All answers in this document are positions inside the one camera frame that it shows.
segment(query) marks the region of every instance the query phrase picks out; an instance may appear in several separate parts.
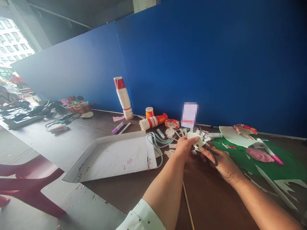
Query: green paper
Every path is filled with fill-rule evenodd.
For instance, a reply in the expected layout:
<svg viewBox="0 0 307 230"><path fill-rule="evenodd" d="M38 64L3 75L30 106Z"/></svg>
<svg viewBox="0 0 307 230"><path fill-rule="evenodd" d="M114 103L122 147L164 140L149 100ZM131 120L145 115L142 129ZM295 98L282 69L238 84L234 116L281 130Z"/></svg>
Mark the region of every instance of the green paper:
<svg viewBox="0 0 307 230"><path fill-rule="evenodd" d="M255 164L259 166L271 180L289 180L289 179L298 179L302 181L307 181L307 172L304 165L299 162L291 153L282 149L275 143L271 141L263 141L272 151L275 153L279 159L285 165L279 165L276 162L265 163L257 161L256 159L250 156L250 159L246 156L246 148L243 146L235 145L228 140L223 138L217 138L212 140L217 149L227 151L232 156L233 161L241 166L243 169L248 172L262 177L257 171ZM222 144L235 146L236 149L227 149Z"/></svg>

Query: polka dot sleeve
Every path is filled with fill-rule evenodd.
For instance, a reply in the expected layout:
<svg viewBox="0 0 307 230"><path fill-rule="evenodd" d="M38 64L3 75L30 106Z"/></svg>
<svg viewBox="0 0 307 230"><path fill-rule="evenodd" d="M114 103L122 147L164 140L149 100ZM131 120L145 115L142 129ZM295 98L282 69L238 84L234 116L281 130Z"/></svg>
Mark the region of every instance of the polka dot sleeve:
<svg viewBox="0 0 307 230"><path fill-rule="evenodd" d="M130 211L116 230L166 230L161 220L145 200Z"/></svg>

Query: black scissors handle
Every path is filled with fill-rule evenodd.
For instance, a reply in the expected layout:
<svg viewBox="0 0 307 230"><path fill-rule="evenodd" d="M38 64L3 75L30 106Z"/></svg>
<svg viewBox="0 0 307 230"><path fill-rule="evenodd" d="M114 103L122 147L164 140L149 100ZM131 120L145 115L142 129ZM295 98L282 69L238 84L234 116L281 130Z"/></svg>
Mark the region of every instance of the black scissors handle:
<svg viewBox="0 0 307 230"><path fill-rule="evenodd" d="M214 165L214 166L217 166L217 159L214 155L214 153L211 152L211 150L207 149L209 151L209 153L211 153L213 159L214 159L214 162L212 162L212 160L209 159L209 161L211 161L211 163Z"/></svg>

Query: plastic chair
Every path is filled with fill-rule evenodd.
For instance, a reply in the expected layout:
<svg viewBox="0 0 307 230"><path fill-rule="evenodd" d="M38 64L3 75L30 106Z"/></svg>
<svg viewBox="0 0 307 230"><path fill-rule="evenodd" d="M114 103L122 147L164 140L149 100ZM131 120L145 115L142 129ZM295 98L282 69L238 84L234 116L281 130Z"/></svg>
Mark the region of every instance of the plastic chair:
<svg viewBox="0 0 307 230"><path fill-rule="evenodd" d="M66 212L49 200L41 189L58 179L63 170L38 155L23 165L0 165L0 176L16 174L16 179L0 178L0 195L15 197L49 215L60 218ZM0 207L10 199L0 196Z"/></svg>

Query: blue partition board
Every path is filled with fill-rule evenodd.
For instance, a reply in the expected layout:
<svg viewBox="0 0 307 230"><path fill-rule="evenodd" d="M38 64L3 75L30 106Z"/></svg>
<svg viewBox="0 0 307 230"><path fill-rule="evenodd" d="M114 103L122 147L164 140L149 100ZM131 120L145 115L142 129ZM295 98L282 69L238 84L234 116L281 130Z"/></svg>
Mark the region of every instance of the blue partition board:
<svg viewBox="0 0 307 230"><path fill-rule="evenodd" d="M298 2L163 1L116 22L135 114L243 123L307 137L307 35Z"/></svg>
<svg viewBox="0 0 307 230"><path fill-rule="evenodd" d="M122 112L113 78L124 75L124 65L114 22L12 66L43 99L82 95L92 108Z"/></svg>

